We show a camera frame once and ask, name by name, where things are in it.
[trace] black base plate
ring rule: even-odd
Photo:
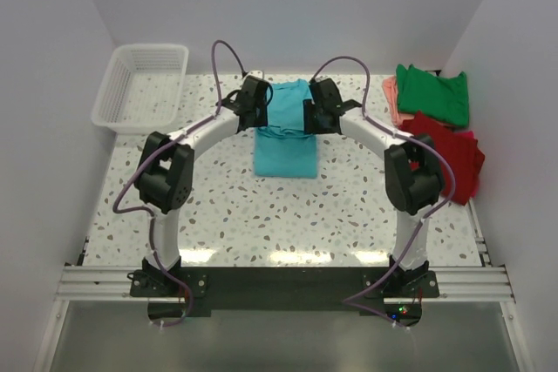
[[[171,273],[184,281],[194,294],[190,316],[210,316],[216,310],[263,311],[354,311],[341,301],[381,277],[388,267],[173,267]],[[132,297],[178,296],[178,288],[167,278],[156,278],[160,271],[146,266],[129,274]],[[436,274],[425,274],[396,292],[393,287],[374,290],[359,303],[385,313],[384,298],[439,297]],[[177,304],[150,303],[153,318]]]

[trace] clear plastic panel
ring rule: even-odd
[[[52,371],[517,371],[498,303],[425,306],[411,333],[357,313],[214,312],[163,331],[141,302],[73,302]]]

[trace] white wall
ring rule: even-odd
[[[29,371],[112,145],[89,112],[112,52],[92,0],[0,0],[0,370]]]
[[[441,68],[481,0],[94,1],[117,44],[183,43],[191,72],[209,69],[218,37],[253,68],[315,70],[350,53],[384,72],[400,62]],[[234,69],[228,56],[222,60],[223,69]]]
[[[558,367],[558,0],[484,0],[445,73],[469,76],[487,155],[478,197],[491,255],[506,263],[538,370]]]

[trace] red cloth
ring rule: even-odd
[[[460,137],[465,137],[466,139],[475,139],[474,137],[474,133],[472,131],[462,131],[462,132],[456,132],[456,135],[459,135]],[[482,161],[480,162],[480,167],[479,167],[479,172],[480,172],[480,168],[482,167],[482,163],[485,161],[484,159],[484,154],[482,154]],[[474,198],[474,195],[477,194],[477,192],[479,191],[479,176],[477,175],[477,181],[474,184],[474,188],[473,191],[471,192],[471,197]]]
[[[436,150],[447,160],[455,175],[456,187],[452,200],[465,205],[473,196],[479,182],[479,173],[485,161],[485,155],[479,150],[476,139],[467,138],[451,132],[435,120],[418,112],[413,120],[404,121],[404,131],[414,135],[426,133],[434,140]],[[446,180],[443,195],[450,192],[450,177],[442,165],[442,173]]]

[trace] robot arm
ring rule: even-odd
[[[267,124],[267,90],[270,85],[258,78],[248,76],[242,88],[223,101],[223,109],[215,118],[193,130],[200,123],[164,135],[154,132],[146,141],[140,164],[155,150],[184,132],[191,135],[182,138],[174,147],[160,155],[138,178],[135,185],[140,198],[155,207],[157,214],[153,244],[161,264],[170,269],[180,264],[177,244],[178,213],[192,190],[194,161],[211,146],[221,140],[244,131],[249,127]],[[443,177],[436,159],[428,159],[415,145],[387,135],[362,116],[356,101],[343,102],[337,86],[330,79],[310,83],[313,99],[307,99],[304,107],[304,130],[308,133],[338,133],[362,143],[384,160],[386,192],[397,208],[397,238],[392,259],[397,260],[404,251],[412,232],[430,205],[437,202],[442,190]],[[421,141],[428,142],[427,137]],[[171,159],[168,169],[162,160]],[[419,168],[412,170],[410,161]],[[403,270],[423,267],[426,258],[427,220],[401,260]],[[153,255],[146,257],[156,267]]]

